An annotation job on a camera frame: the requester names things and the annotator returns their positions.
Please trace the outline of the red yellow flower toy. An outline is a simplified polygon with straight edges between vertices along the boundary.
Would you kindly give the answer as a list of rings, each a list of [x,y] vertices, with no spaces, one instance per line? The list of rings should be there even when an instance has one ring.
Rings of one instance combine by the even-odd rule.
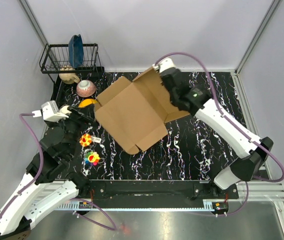
[[[88,147],[91,143],[100,143],[101,141],[101,138],[86,133],[80,137],[79,144],[85,148]]]

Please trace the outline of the brown cardboard box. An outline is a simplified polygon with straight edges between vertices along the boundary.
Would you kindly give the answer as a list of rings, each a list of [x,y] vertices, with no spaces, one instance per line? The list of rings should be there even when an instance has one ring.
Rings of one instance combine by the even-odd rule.
[[[161,82],[150,67],[133,80],[121,76],[96,98],[95,119],[130,155],[146,151],[165,137],[166,123],[189,115],[171,104]]]

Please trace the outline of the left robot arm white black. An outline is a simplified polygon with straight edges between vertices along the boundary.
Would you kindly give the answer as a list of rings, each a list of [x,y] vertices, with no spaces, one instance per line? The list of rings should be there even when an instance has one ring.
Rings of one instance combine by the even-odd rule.
[[[18,239],[66,201],[85,198],[90,193],[90,181],[73,171],[57,190],[36,200],[74,160],[81,131],[97,125],[91,106],[65,105],[55,110],[45,103],[40,116],[48,129],[42,139],[34,137],[38,153],[16,190],[0,208],[0,240]]]

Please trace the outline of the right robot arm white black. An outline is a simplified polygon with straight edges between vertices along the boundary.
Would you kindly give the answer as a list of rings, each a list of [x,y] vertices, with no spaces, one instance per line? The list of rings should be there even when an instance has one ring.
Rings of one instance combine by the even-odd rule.
[[[239,182],[249,182],[267,159],[274,142],[260,138],[235,120],[212,95],[201,86],[191,86],[176,67],[160,70],[162,84],[169,93],[170,102],[179,110],[187,111],[211,127],[235,151],[237,159],[221,170],[209,185],[210,195],[221,198],[227,188]]]

